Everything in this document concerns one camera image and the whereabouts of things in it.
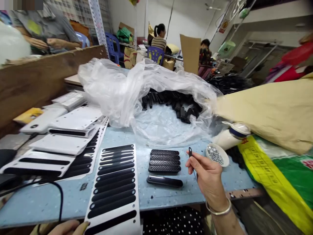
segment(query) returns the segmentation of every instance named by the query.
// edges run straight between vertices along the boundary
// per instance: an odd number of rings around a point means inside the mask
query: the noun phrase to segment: woman with ponytail
[[[158,47],[165,51],[166,40],[164,39],[166,34],[165,25],[159,24],[154,27],[154,38],[152,39],[151,46]]]

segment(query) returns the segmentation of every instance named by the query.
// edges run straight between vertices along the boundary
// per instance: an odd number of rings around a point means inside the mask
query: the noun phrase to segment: striped shirt
[[[164,51],[166,48],[166,40],[163,38],[155,37],[152,39],[151,46],[158,47]]]

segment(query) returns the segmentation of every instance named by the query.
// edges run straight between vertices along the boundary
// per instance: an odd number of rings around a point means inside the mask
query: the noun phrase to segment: gray t-shirt
[[[63,13],[49,4],[55,19],[42,18],[36,10],[9,11],[12,24],[15,27],[24,27],[34,38],[57,38],[69,42],[79,42],[79,39]]]

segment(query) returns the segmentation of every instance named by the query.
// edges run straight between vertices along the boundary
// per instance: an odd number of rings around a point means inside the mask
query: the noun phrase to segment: ceiling fan
[[[213,2],[214,2],[214,0],[212,0],[211,6],[209,6],[207,3],[205,3],[205,5],[207,6],[207,9],[206,9],[206,10],[221,10],[221,8],[215,8],[215,7],[213,7]]]

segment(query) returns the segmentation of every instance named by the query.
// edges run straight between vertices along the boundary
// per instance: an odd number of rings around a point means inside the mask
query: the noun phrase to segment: small white bowl
[[[216,144],[208,144],[208,146],[215,147],[217,149],[217,151],[220,153],[220,155],[222,156],[223,161],[224,161],[224,164],[221,166],[227,167],[229,165],[229,157],[228,157],[227,153],[220,146],[218,146]],[[205,155],[206,155],[206,157],[211,159],[207,148],[205,149]]]

